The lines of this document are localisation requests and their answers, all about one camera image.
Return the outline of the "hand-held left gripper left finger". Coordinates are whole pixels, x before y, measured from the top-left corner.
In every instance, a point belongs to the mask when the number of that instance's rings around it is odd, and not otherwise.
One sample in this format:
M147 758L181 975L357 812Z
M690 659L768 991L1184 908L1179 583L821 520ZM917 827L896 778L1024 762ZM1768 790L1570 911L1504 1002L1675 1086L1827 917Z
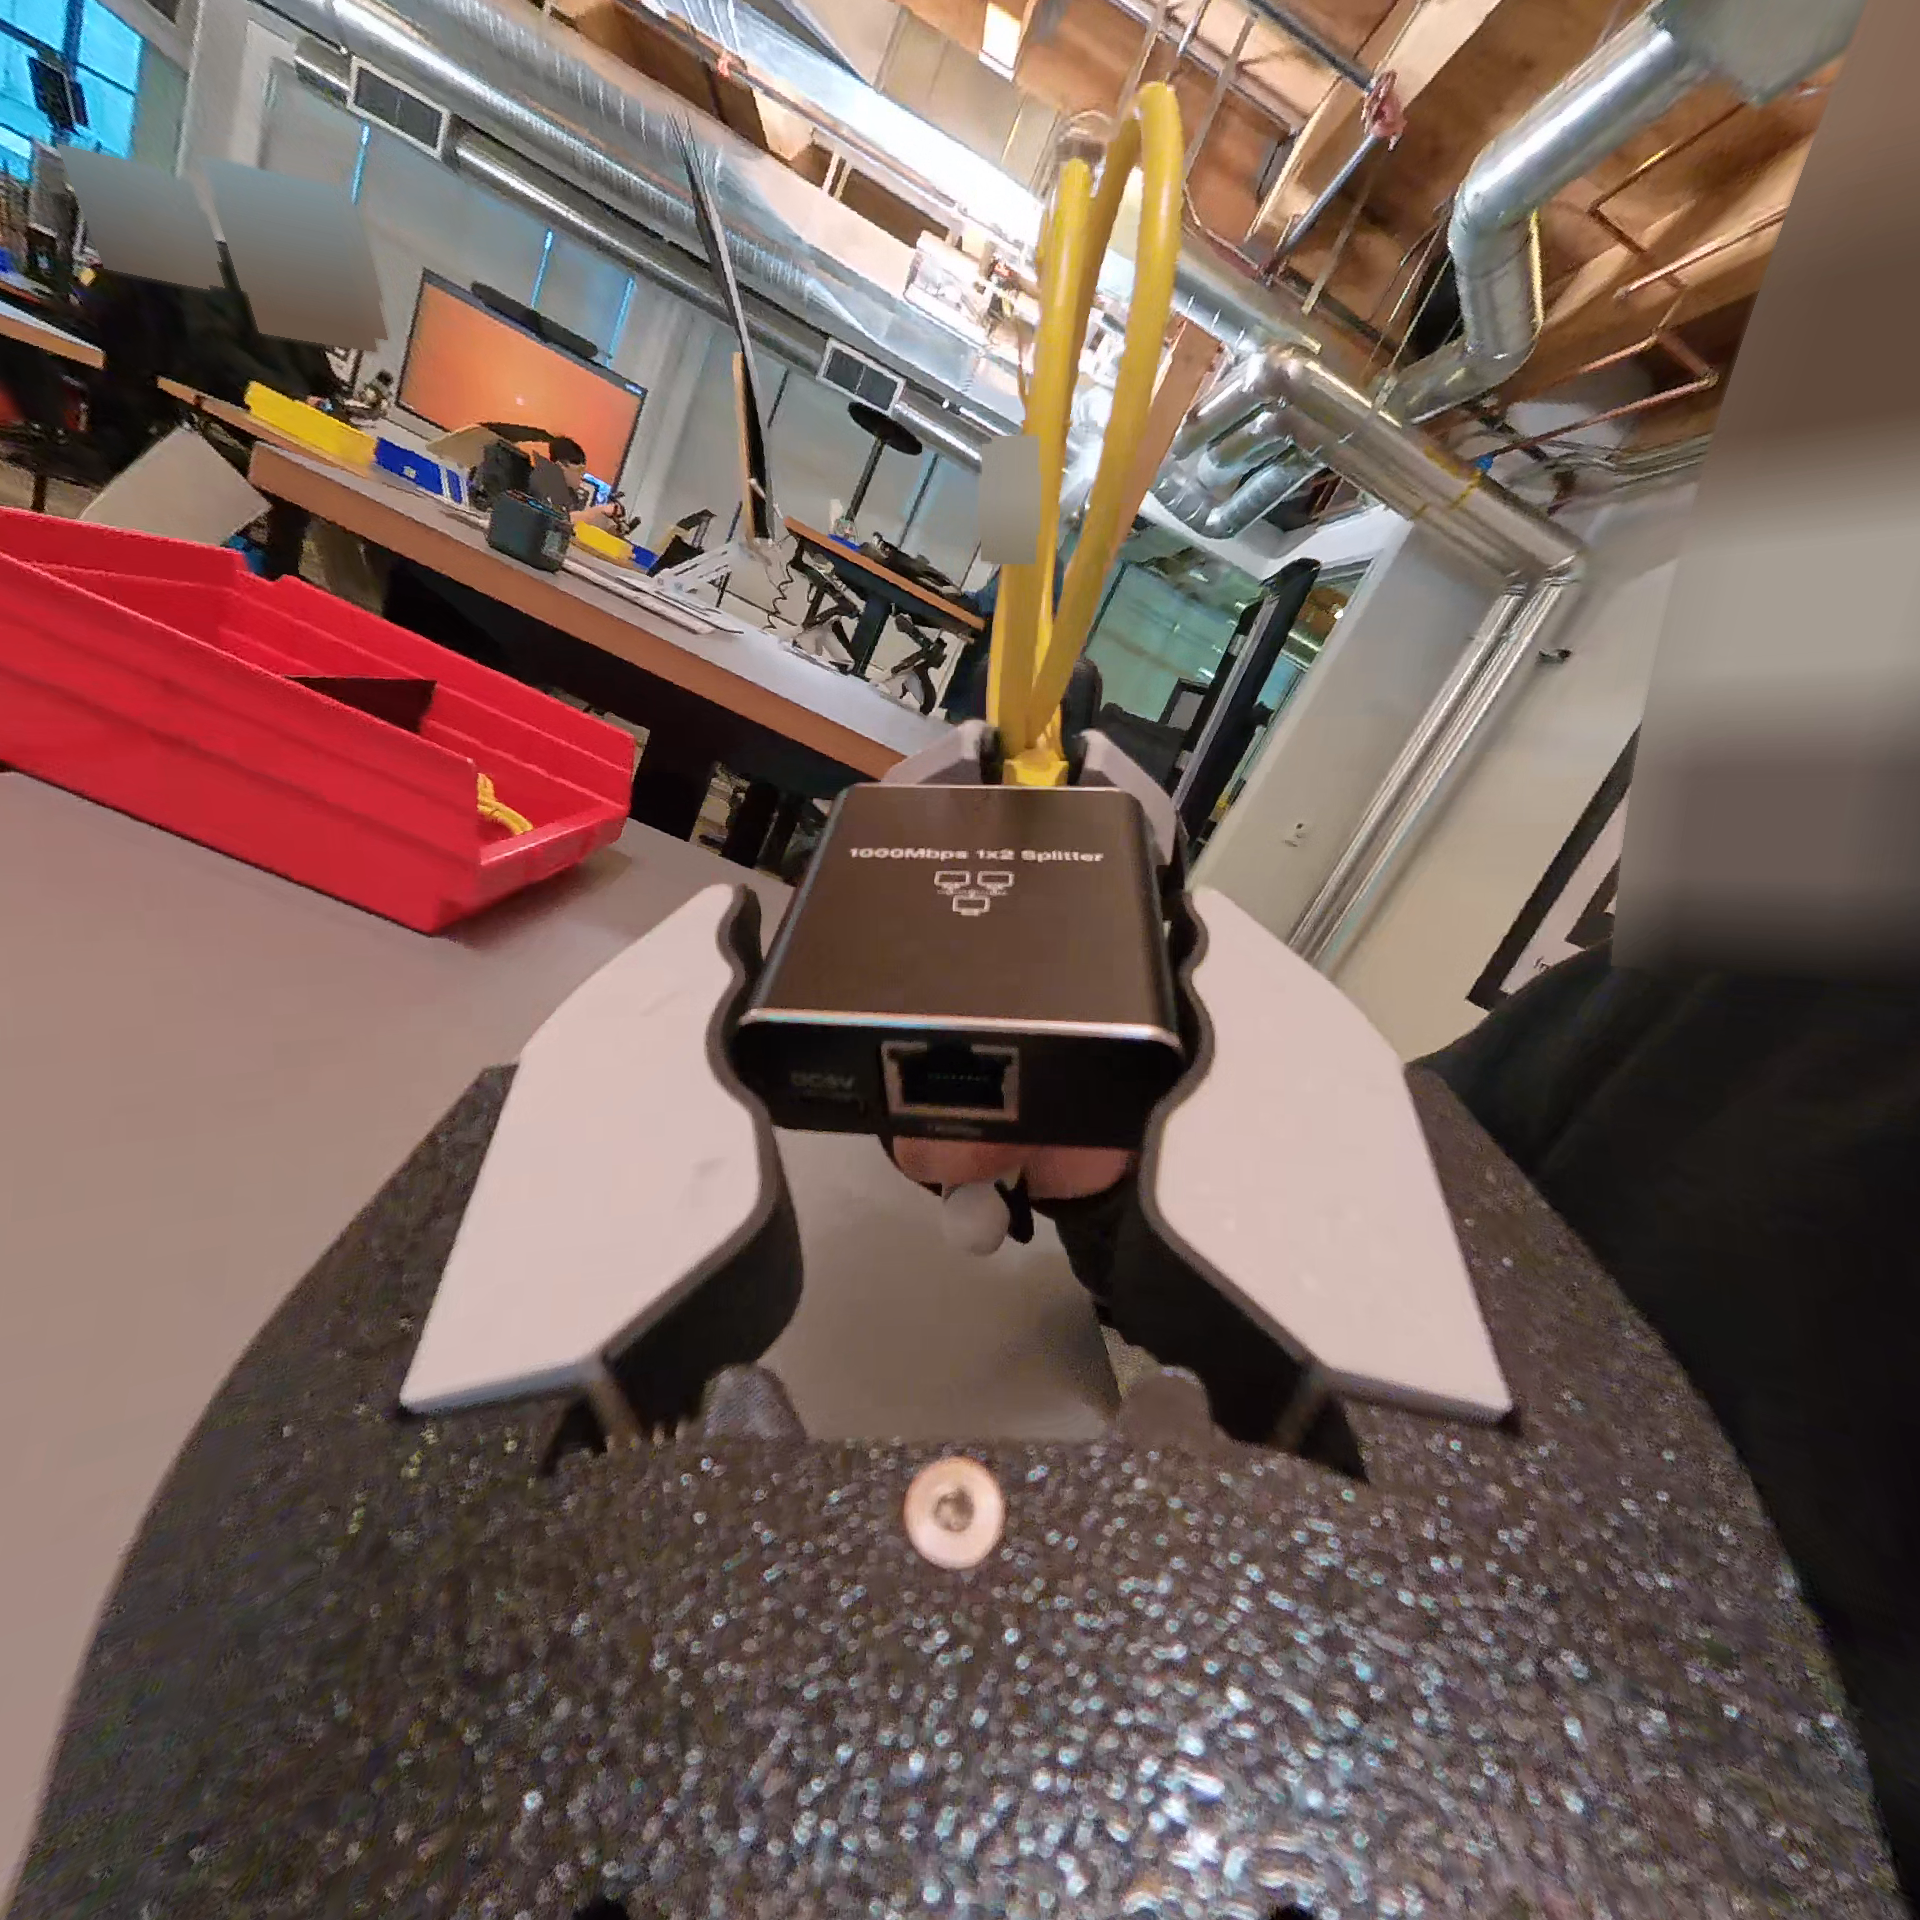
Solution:
M764 1105L724 1060L762 903L713 884L523 1046L399 1405L547 1397L680 1426L791 1325L805 1249Z

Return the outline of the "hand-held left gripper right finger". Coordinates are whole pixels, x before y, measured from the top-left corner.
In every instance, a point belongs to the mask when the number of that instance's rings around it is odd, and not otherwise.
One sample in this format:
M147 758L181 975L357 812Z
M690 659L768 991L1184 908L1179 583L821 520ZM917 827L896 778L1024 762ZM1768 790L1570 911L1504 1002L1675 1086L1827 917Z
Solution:
M1179 932L1191 1061L1139 1143L1144 1344L1259 1446L1335 1401L1504 1424L1517 1395L1397 1053L1218 890Z

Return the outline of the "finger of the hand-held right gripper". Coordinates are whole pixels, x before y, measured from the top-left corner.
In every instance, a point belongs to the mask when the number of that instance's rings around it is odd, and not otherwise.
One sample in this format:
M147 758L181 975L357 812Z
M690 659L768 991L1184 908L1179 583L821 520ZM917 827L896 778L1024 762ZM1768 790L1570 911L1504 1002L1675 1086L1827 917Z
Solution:
M1133 798L1145 816L1161 876L1174 884L1189 883L1189 841L1174 798L1104 732L1077 734L1077 788Z
M984 718L947 730L924 750L883 774L893 788L997 788L1004 784L1004 742Z

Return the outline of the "black ethernet splitter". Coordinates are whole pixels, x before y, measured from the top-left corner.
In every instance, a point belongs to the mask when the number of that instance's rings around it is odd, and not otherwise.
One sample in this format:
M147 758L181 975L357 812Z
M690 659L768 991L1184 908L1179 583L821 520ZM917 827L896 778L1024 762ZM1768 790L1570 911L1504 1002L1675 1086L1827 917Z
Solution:
M1189 1069L1145 807L848 788L730 1060L781 1129L1138 1152Z

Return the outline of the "person's right hand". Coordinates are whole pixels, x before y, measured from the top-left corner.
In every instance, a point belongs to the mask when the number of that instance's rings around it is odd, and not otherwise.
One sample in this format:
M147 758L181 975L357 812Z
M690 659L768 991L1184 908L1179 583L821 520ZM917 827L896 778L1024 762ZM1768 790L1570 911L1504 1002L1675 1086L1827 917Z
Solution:
M921 1188L1024 1185L1031 1203L1090 1198L1116 1188L1138 1168L1138 1156L1126 1150L1006 1140L896 1138L890 1160Z

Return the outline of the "black round stool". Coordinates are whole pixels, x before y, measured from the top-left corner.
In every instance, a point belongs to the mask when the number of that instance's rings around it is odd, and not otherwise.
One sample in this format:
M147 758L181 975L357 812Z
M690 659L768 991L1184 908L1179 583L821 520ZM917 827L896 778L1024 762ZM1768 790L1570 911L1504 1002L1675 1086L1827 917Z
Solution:
M924 442L905 423L868 402L853 398L846 411L853 426L868 438L866 467L858 472L858 480L853 483L853 495L844 509L846 522L858 522L858 509L866 506L883 459L905 453L909 461L917 461L924 459Z

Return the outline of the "orange screen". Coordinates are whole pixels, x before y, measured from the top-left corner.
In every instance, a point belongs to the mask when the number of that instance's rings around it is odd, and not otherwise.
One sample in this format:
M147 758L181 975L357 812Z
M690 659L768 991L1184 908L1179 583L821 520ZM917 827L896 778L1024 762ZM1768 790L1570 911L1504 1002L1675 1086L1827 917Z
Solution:
M439 430L486 423L553 428L586 452L591 480L618 486L646 390L550 343L453 281L421 276L395 406Z

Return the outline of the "red plastic bin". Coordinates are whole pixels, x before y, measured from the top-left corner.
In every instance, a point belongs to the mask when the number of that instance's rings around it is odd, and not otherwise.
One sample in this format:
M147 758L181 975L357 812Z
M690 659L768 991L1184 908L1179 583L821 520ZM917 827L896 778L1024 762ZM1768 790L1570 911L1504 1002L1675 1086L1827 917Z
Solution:
M637 749L240 552L3 509L3 763L440 935L615 845Z

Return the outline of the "yellow storage bins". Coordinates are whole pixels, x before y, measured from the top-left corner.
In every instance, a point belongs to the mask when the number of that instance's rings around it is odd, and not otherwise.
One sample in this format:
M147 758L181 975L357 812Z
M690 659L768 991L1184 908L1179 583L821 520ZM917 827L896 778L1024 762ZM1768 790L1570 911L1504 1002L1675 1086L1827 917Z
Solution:
M325 461L342 467L373 467L375 438L342 420L319 411L311 402L282 397L265 384L250 384L245 411L253 426L262 426L271 438L283 438Z

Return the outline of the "silver air duct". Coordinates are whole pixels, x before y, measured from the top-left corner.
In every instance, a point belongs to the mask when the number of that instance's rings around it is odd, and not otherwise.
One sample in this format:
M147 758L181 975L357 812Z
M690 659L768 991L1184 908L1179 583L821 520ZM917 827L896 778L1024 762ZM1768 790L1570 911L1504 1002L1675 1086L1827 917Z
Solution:
M708 258L690 165L742 302L862 352L988 430L1020 426L1009 359L912 302L916 249L756 151L722 122L523 5L275 5L302 34L448 110L588 215Z

